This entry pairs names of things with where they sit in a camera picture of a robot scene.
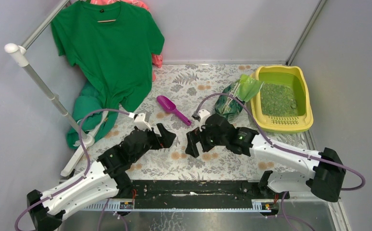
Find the magenta plastic scoop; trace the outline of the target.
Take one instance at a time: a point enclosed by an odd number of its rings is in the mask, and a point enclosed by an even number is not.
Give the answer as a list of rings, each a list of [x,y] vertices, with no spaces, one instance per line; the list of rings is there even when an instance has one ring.
[[[185,125],[191,126],[192,122],[177,109],[175,103],[173,103],[170,99],[163,95],[157,96],[156,99],[158,104],[163,108],[165,112],[175,115]]]

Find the green cat litter bag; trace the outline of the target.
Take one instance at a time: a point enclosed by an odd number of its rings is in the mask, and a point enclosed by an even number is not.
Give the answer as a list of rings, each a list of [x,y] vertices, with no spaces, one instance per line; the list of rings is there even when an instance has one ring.
[[[226,95],[220,95],[214,105],[214,110],[216,114],[224,117],[228,121],[231,121],[240,115],[245,103],[250,101],[254,96],[256,96],[260,92],[264,84],[263,81],[257,80],[246,74],[242,74],[240,78],[234,81],[233,83],[239,83],[240,86],[236,96],[235,97],[231,96],[231,99],[233,99],[233,101],[229,105],[229,111],[227,113],[221,112],[222,107],[224,106],[224,103],[226,101],[227,97]]]

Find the yellow green litter box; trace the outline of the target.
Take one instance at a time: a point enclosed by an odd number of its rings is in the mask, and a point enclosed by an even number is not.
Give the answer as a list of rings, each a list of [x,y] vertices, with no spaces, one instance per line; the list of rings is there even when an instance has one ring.
[[[250,103],[252,114],[265,131],[298,133],[314,122],[309,91],[298,66],[260,66],[251,77],[262,83]]]

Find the small brown stick object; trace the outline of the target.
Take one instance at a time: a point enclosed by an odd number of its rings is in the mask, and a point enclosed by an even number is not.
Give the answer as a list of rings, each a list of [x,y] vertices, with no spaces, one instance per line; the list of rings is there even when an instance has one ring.
[[[239,83],[232,83],[225,89],[226,90],[225,93],[227,93],[230,96],[235,97],[236,94],[238,93],[239,86],[240,86]],[[231,99],[230,97],[226,97],[226,101],[221,110],[222,113],[227,113],[229,111],[229,105],[232,101],[233,99]]]

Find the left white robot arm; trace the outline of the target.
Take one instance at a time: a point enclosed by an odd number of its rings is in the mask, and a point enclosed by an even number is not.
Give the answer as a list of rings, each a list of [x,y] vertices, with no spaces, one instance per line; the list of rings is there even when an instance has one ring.
[[[170,148],[176,134],[161,123],[158,133],[133,130],[122,142],[93,161],[88,170],[44,192],[27,194],[29,215],[37,231],[54,231],[77,211],[107,198],[132,198],[133,184],[126,171],[149,150]]]

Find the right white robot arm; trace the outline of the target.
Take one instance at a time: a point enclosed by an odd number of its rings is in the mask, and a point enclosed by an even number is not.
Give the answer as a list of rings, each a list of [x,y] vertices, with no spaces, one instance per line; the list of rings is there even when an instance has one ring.
[[[247,127],[235,127],[219,115],[206,115],[204,122],[186,134],[186,154],[197,158],[203,152],[224,146],[234,154],[266,158],[291,168],[290,172],[264,172],[258,192],[264,198],[275,193],[309,191],[316,197],[337,202],[346,170],[337,152],[300,149],[279,141],[267,141],[260,133]]]

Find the floral patterned mat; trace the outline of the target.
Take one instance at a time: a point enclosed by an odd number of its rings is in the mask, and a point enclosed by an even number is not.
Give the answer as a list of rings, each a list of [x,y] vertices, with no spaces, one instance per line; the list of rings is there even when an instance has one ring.
[[[129,177],[133,180],[258,180],[266,170],[288,171],[287,166],[276,161],[236,155],[224,147],[201,152],[198,158],[187,155],[186,133],[192,127],[165,112],[156,100],[159,95],[166,96],[186,116],[191,116],[199,103],[203,103],[204,109],[213,111],[217,93],[257,68],[256,64],[186,64],[155,68],[152,90],[137,111],[150,113],[151,125],[162,123],[176,134],[176,138],[171,148],[151,150],[132,164],[127,171]]]

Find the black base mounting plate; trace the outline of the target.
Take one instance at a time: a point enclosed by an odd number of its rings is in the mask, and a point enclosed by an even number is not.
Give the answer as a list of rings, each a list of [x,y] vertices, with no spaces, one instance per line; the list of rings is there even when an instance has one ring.
[[[277,193],[265,183],[247,180],[134,180],[127,194],[115,196],[112,200],[174,200],[176,198],[239,198],[272,201],[278,203],[290,195]]]

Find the dark green folded cloth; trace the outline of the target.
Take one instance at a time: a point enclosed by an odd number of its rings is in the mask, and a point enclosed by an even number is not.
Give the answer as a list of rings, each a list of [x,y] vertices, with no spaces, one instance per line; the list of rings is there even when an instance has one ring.
[[[87,81],[83,86],[79,96],[75,100],[72,117],[77,123],[90,112],[104,109],[103,104],[100,101],[100,92]],[[117,112],[109,112],[106,120],[102,122],[102,113],[98,112],[89,116],[82,126],[82,129],[87,133],[93,130],[97,125],[101,124],[97,134],[94,136],[94,141],[98,142],[100,139],[105,137],[114,127],[117,120]],[[71,128],[66,134],[66,142],[69,148],[77,149],[80,146],[78,133]]]

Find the pink garment behind shirt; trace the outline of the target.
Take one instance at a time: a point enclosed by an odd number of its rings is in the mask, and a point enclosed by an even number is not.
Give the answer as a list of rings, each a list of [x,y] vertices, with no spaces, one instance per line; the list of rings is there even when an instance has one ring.
[[[94,5],[111,5],[115,2],[119,2],[119,0],[88,0],[90,4]],[[141,0],[122,0],[121,2],[125,2],[129,5],[142,8],[148,12],[150,12],[150,8]],[[163,56],[161,54],[151,54],[152,58],[152,65],[156,68],[162,68],[163,65]]]

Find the white clothes rack pole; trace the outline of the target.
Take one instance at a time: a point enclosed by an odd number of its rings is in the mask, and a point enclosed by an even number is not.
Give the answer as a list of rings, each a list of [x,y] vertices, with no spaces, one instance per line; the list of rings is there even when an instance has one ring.
[[[41,91],[45,94],[45,96],[52,102],[55,108],[60,112],[60,114],[67,119],[68,123],[72,126],[72,128],[76,132],[80,132],[83,134],[83,147],[78,147],[77,150],[74,152],[64,169],[61,171],[61,176],[67,177],[69,176],[73,170],[75,169],[76,165],[78,164],[81,157],[84,155],[84,151],[86,148],[92,146],[95,143],[95,135],[98,133],[101,125],[106,120],[106,116],[108,114],[107,111],[102,112],[101,122],[95,126],[94,129],[90,130],[88,133],[83,132],[82,129],[79,128],[78,123],[73,119],[72,115],[67,111],[67,109],[60,103],[58,95],[54,94],[48,86],[43,82],[43,80],[39,77],[37,72],[32,68],[29,61],[25,57],[26,49],[22,46],[16,45],[14,43],[8,43],[4,46],[4,50],[8,53],[15,62],[23,68],[26,73],[31,77],[31,79],[36,83],[36,85],[41,89]]]

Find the green t-shirt on hanger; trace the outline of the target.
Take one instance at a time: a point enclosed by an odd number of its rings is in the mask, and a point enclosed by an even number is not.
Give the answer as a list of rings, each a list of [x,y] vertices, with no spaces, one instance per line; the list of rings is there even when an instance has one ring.
[[[121,1],[79,0],[57,14],[51,30],[59,55],[79,66],[105,108],[133,112],[150,93],[151,54],[160,54],[165,42],[150,12]]]

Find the wooden clothes hanger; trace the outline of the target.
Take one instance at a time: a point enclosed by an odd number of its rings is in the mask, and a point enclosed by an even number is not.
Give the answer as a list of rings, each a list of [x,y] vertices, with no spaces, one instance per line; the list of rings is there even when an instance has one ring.
[[[115,22],[116,19],[111,19],[111,20],[99,20],[97,21],[98,23],[111,23],[111,22]]]

